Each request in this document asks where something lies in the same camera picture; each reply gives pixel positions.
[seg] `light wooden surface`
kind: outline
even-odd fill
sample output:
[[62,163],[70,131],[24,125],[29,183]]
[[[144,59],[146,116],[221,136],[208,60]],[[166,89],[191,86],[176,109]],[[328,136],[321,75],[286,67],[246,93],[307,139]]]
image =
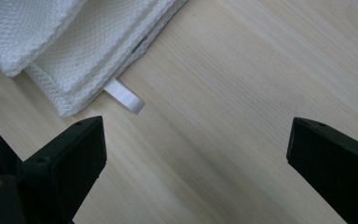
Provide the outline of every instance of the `light wooden surface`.
[[344,223],[285,158],[293,117],[358,140],[358,0],[190,0],[121,81],[59,118],[0,72],[0,134],[26,159],[103,115],[108,163],[76,223]]

